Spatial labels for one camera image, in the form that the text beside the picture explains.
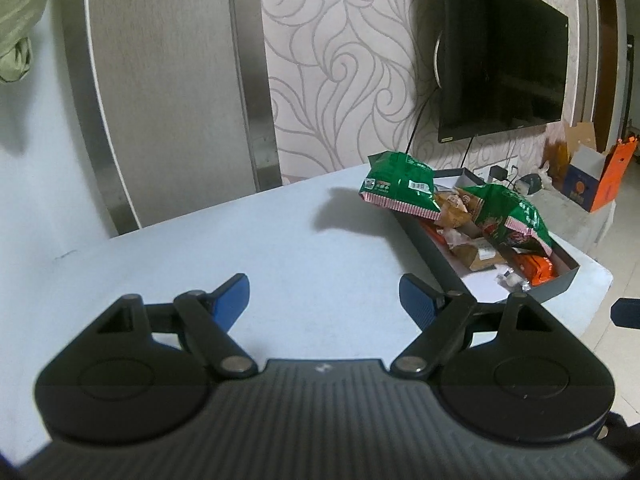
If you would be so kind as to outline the black white clear packet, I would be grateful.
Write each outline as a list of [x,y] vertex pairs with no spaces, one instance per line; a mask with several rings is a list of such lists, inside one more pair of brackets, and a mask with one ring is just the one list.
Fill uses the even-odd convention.
[[449,251],[471,272],[505,264],[506,259],[484,236],[469,237],[455,229],[442,229]]

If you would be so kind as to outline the clear packet pink candy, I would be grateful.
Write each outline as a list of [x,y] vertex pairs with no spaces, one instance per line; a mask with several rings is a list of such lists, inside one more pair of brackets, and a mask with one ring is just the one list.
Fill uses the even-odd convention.
[[506,290],[510,290],[510,292],[528,292],[530,289],[529,281],[512,268],[507,268],[500,272],[496,277],[496,281]]

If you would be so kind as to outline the orange snack packet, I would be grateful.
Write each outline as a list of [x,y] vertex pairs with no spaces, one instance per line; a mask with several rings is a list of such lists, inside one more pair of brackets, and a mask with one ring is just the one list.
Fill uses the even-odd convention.
[[516,254],[515,262],[524,275],[524,278],[526,278],[532,286],[539,286],[550,282],[558,276],[552,261],[545,256]]

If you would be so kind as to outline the green snack bag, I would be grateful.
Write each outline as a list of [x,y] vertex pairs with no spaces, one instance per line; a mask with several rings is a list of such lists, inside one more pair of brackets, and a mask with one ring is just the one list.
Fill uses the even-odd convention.
[[538,209],[501,184],[471,185],[458,193],[475,225],[496,243],[549,257],[552,239]]
[[431,167],[391,151],[371,155],[369,165],[359,190],[364,202],[426,220],[440,217]]

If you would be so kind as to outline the brown yellow snack packet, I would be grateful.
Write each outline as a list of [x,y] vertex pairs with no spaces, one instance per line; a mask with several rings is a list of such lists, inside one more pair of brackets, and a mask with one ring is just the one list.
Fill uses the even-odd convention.
[[457,229],[472,220],[472,214],[469,213],[456,191],[438,191],[435,194],[435,200],[440,209],[439,216],[435,220],[436,226]]

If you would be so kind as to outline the orange blue cardboard box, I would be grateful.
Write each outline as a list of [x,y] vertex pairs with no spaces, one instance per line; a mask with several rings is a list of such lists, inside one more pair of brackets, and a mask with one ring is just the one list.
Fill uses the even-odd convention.
[[565,128],[567,165],[562,193],[588,212],[601,209],[617,196],[623,176],[638,148],[638,136],[618,139],[607,152],[596,150],[592,122]]

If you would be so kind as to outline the black power adapter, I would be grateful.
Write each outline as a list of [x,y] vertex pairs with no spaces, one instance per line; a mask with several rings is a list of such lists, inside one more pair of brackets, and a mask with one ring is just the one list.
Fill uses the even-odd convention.
[[489,169],[488,182],[503,182],[508,178],[508,170],[503,166],[494,165]]

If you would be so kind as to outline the green cloth bag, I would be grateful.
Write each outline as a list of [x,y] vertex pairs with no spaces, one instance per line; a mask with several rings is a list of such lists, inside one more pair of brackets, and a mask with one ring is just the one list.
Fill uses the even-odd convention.
[[29,34],[48,0],[1,0],[1,82],[20,81],[32,64]]

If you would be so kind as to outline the white wall socket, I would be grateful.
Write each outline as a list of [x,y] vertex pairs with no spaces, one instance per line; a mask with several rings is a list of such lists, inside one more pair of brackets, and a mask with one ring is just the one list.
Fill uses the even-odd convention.
[[474,174],[487,183],[509,182],[518,173],[518,158],[516,156],[490,162],[488,165],[473,169]]

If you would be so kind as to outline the grey wall panel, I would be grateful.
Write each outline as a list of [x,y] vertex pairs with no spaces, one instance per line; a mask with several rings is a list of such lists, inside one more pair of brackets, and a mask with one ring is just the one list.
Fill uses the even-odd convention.
[[260,0],[61,0],[82,138],[119,233],[282,183]]

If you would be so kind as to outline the black wall television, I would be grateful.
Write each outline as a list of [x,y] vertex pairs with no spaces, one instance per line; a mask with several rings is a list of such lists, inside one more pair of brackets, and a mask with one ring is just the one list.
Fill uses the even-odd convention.
[[542,0],[442,0],[438,140],[557,122],[568,18]]

